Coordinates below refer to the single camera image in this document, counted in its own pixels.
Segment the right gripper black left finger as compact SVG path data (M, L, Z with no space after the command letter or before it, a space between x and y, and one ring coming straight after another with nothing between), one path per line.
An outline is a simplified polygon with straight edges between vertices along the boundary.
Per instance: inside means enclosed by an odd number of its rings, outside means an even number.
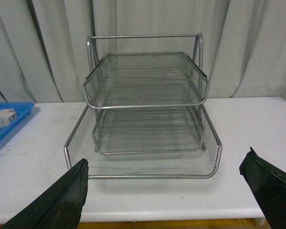
M81 159L3 229L76 229L88 193L88 161Z

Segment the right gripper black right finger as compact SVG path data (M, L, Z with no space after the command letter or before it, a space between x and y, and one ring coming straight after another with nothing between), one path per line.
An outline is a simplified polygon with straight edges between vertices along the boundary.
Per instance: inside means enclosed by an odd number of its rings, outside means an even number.
M286 172L265 161L253 148L239 167L272 229L286 229Z

